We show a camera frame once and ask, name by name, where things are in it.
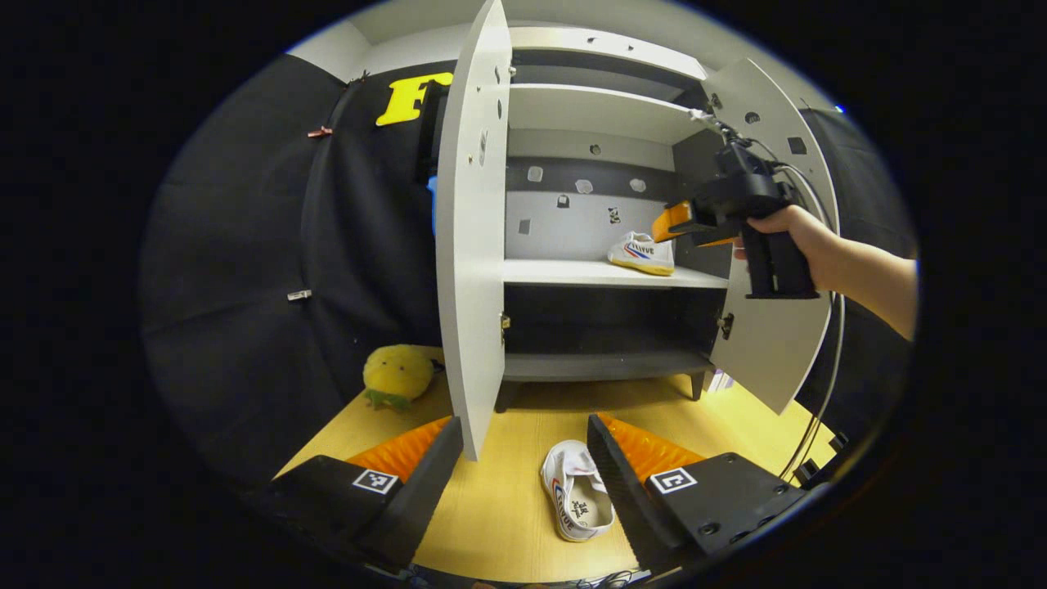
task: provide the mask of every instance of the human hand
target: human hand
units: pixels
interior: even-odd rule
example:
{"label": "human hand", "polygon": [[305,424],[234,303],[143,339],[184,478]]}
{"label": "human hand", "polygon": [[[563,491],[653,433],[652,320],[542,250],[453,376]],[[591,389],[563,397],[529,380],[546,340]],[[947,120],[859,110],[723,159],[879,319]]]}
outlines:
{"label": "human hand", "polygon": [[[818,290],[836,290],[840,275],[844,240],[829,230],[814,214],[790,204],[764,219],[748,220],[760,232],[788,231],[800,251],[807,257],[810,278]],[[745,259],[741,236],[734,239],[734,256]]]}

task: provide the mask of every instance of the wooden table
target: wooden table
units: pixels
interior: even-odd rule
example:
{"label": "wooden table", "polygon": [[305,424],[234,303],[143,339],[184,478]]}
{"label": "wooden table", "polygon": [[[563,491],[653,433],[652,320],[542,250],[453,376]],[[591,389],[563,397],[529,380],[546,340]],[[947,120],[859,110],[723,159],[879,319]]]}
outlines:
{"label": "wooden table", "polygon": [[[589,413],[612,416],[703,456],[735,452],[778,474],[810,413],[793,403],[779,416],[740,385],[690,400],[690,379],[605,383],[529,383],[514,406],[494,414],[478,462],[461,457],[415,563],[461,576],[508,583],[601,576],[638,567],[621,522],[585,543],[561,540],[538,470],[564,439],[585,441]],[[280,472],[316,455],[348,458],[415,427],[451,414],[444,375],[407,413],[375,411],[358,397]],[[822,427],[810,457],[825,465],[833,434]]]}

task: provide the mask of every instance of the sneaker on floor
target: sneaker on floor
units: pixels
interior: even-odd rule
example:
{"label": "sneaker on floor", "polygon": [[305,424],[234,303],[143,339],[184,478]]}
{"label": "sneaker on floor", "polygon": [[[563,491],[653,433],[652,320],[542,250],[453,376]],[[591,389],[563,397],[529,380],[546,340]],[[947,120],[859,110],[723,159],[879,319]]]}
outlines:
{"label": "sneaker on floor", "polygon": [[607,250],[607,260],[658,275],[669,275],[674,268],[672,243],[656,243],[651,235],[637,231],[625,233],[611,245]]}
{"label": "sneaker on floor", "polygon": [[564,440],[554,446],[541,466],[541,481],[564,540],[592,540],[615,523],[615,507],[584,444]]}

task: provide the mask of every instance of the open cabinet door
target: open cabinet door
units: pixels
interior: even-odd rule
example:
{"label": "open cabinet door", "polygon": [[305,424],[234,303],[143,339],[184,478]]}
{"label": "open cabinet door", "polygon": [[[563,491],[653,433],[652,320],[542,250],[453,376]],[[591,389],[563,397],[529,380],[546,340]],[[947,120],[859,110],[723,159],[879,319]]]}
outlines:
{"label": "open cabinet door", "polygon": [[[781,88],[748,59],[710,75],[703,86],[717,117],[803,171],[821,197],[831,225],[840,226],[825,158],[803,116]],[[758,145],[753,149],[770,157]],[[801,181],[793,179],[808,199]],[[808,200],[807,208],[818,216],[817,204]],[[800,390],[815,362],[828,327],[830,299],[825,292],[818,299],[799,301],[747,299],[751,291],[747,264],[731,259],[720,317],[733,314],[734,323],[729,338],[722,331],[716,336],[710,360],[780,414]]]}
{"label": "open cabinet door", "polygon": [[506,366],[502,267],[511,59],[502,2],[487,0],[454,67],[437,172],[440,330],[469,460],[480,459]]}

